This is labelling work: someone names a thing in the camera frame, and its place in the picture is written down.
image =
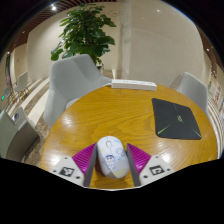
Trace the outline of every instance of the white wall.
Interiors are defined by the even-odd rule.
[[[19,76],[22,73],[27,71],[26,47],[27,47],[27,44],[23,44],[15,49],[14,73],[15,73],[16,80],[18,80]]]
[[[10,77],[12,85],[16,82],[15,76],[15,49],[10,55]]]
[[[103,12],[117,12],[117,3],[105,2],[96,4],[105,6]],[[66,12],[73,9],[75,9],[75,7],[50,17],[29,33],[27,42],[27,65],[31,81],[49,76],[50,66],[53,63],[50,59],[50,52],[58,45],[59,41],[61,40],[61,38],[58,38],[58,36],[63,32],[64,29],[64,27],[59,26],[60,21],[67,17]],[[117,23],[118,17],[109,15],[107,16],[111,17],[115,24]],[[105,26],[104,28],[106,34],[112,36],[115,39],[115,44],[118,43],[117,39],[119,39],[117,32],[118,30],[119,27]],[[106,70],[119,67],[118,45],[109,46],[111,52],[102,56],[102,61]]]
[[[201,81],[208,86],[210,80],[211,80],[211,66],[212,62],[208,55],[204,51],[204,64],[203,64],[203,72],[201,76]]]
[[[187,71],[202,79],[203,45],[190,19],[160,0],[119,3],[123,24],[122,78],[170,86]]]

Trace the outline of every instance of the chair backrest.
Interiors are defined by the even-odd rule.
[[[208,90],[203,82],[184,72],[176,90],[193,100],[208,115]]]
[[[100,76],[89,55],[65,58],[52,64],[49,89],[60,92],[70,101],[99,88]]]
[[[24,72],[18,78],[18,84],[16,87],[17,92],[24,90],[26,88],[27,84],[28,84],[28,73]]]
[[[14,121],[3,110],[0,114],[0,156],[6,158],[10,143],[18,131]]]
[[[11,95],[11,90],[10,90],[10,87],[7,86],[7,87],[5,88],[5,90],[4,90],[4,96],[5,96],[6,98],[9,98],[10,95]]]

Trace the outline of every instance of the floor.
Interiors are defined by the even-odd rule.
[[[113,78],[112,71],[104,70],[102,74],[106,77]],[[25,95],[24,100],[21,98],[16,103],[7,105],[6,111],[12,117],[16,110],[22,107],[28,118],[33,122],[40,139],[30,147],[22,162],[39,167],[42,148],[50,131],[50,127],[48,127],[43,119],[49,92],[49,78],[29,82],[28,89],[30,93]]]

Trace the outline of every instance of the table top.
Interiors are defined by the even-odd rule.
[[[160,138],[155,133],[152,98],[191,108],[202,138]],[[42,150],[40,168],[51,170],[63,156],[74,156],[102,137],[115,136],[126,150],[130,143],[149,155],[159,154],[175,171],[217,159],[216,137],[200,107],[183,94],[157,85],[156,91],[97,89],[76,101],[56,121]],[[94,167],[90,188],[133,188],[131,171],[121,179],[105,177]]]

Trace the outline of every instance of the ceiling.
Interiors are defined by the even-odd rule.
[[[212,49],[216,63],[223,68],[224,1],[222,0],[163,0],[187,15],[198,27],[205,52],[211,58]],[[27,42],[29,32],[51,16],[81,3],[117,2],[117,0],[8,0],[0,12],[0,52],[12,52]],[[52,10],[52,3],[57,7]]]

